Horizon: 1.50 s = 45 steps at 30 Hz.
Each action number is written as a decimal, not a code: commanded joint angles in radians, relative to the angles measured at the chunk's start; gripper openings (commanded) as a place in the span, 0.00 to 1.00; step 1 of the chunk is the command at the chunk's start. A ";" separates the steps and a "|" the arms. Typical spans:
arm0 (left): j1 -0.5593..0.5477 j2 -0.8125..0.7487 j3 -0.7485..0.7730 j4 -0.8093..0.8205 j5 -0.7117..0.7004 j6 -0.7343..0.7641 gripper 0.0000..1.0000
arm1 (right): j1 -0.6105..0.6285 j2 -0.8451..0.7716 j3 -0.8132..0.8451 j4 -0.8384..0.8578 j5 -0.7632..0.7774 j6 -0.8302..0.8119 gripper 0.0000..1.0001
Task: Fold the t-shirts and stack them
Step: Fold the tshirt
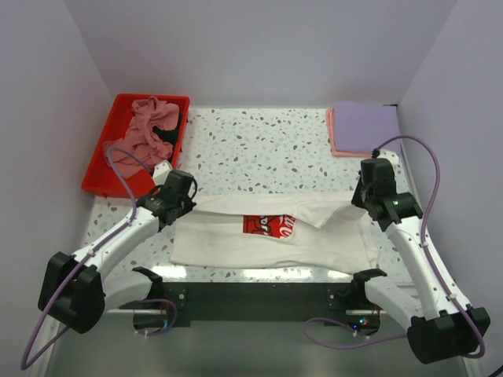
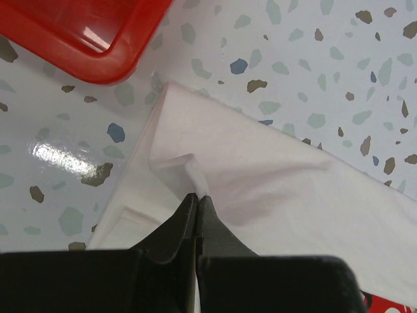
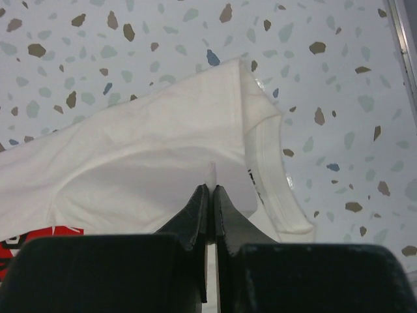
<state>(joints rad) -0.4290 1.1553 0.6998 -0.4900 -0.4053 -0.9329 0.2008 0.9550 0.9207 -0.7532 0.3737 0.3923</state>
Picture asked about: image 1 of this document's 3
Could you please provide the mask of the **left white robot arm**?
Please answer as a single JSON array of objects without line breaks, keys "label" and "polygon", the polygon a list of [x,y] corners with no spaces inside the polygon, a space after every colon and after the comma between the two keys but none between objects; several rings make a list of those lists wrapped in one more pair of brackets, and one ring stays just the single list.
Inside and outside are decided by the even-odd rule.
[{"label": "left white robot arm", "polygon": [[68,328],[89,331],[107,308],[138,301],[145,308],[158,306],[163,289],[147,273],[132,298],[112,299],[104,282],[109,273],[133,249],[196,206],[197,183],[181,170],[166,173],[164,183],[132,200],[126,217],[87,247],[72,254],[56,253],[46,267],[38,308]]}]

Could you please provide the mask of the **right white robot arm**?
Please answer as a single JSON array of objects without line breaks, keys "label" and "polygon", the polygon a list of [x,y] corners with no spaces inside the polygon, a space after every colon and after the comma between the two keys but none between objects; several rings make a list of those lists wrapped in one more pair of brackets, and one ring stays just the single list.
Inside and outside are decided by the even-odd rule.
[{"label": "right white robot arm", "polygon": [[469,357],[481,350],[490,317],[474,307],[453,281],[423,227],[424,214],[409,192],[399,193],[391,162],[361,162],[352,204],[366,210],[398,249],[417,290],[413,298],[381,269],[353,275],[347,300],[361,309],[383,309],[406,332],[409,346],[423,364]]}]

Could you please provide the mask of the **white t-shirt red print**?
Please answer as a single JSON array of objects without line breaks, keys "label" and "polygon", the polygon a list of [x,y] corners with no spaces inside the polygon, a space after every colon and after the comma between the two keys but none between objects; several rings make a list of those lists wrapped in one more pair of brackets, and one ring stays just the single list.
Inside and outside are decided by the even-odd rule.
[{"label": "white t-shirt red print", "polygon": [[376,267],[365,210],[349,192],[201,196],[176,222],[171,262],[225,269]]}]

